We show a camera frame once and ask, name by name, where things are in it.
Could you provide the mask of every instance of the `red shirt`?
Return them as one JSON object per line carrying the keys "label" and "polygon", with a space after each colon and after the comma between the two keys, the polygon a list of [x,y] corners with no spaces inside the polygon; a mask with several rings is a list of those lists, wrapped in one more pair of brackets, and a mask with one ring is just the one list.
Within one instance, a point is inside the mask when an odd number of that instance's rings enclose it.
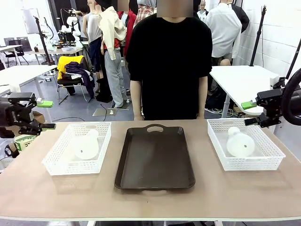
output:
{"label": "red shirt", "polygon": [[119,48],[119,47],[120,47],[120,41],[118,39],[114,39],[114,48]]}

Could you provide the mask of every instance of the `black tray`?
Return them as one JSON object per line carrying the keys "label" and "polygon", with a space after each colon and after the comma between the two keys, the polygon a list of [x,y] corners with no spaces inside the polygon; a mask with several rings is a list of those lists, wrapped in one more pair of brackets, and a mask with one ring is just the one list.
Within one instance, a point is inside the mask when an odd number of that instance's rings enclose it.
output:
{"label": "black tray", "polygon": [[171,190],[194,186],[195,178],[182,127],[152,124],[127,130],[115,186]]}

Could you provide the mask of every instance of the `black t-shirt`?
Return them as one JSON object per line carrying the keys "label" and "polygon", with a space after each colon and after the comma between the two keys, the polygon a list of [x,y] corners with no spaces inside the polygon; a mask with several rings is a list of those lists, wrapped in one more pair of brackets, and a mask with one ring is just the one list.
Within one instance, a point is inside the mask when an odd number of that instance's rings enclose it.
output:
{"label": "black t-shirt", "polygon": [[146,120],[196,119],[211,53],[211,31],[199,19],[170,23],[154,14],[138,23],[126,59],[131,80],[142,82]]}

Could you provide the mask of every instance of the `gray pants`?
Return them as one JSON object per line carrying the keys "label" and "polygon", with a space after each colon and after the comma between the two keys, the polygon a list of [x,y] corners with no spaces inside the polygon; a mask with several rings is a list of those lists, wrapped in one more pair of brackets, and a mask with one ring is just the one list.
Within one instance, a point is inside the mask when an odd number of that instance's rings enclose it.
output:
{"label": "gray pants", "polygon": [[111,60],[108,51],[105,52],[104,64],[115,107],[122,107],[123,100],[127,100],[127,92],[123,85],[120,50],[115,49],[114,52],[116,56],[115,60]]}

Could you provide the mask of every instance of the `white robot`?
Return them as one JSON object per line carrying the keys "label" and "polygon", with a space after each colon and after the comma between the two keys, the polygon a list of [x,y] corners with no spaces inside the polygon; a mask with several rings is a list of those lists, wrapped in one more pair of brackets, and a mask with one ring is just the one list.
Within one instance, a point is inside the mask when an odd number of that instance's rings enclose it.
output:
{"label": "white robot", "polygon": [[79,30],[79,20],[76,17],[75,10],[74,9],[69,9],[68,13],[70,15],[67,18],[68,27],[66,25],[63,25],[60,32],[63,32],[66,35],[71,34],[74,37],[74,40],[72,40],[72,41],[76,42],[76,47],[82,48],[83,45],[81,44],[80,39],[79,39],[80,34],[81,34],[80,30]]}

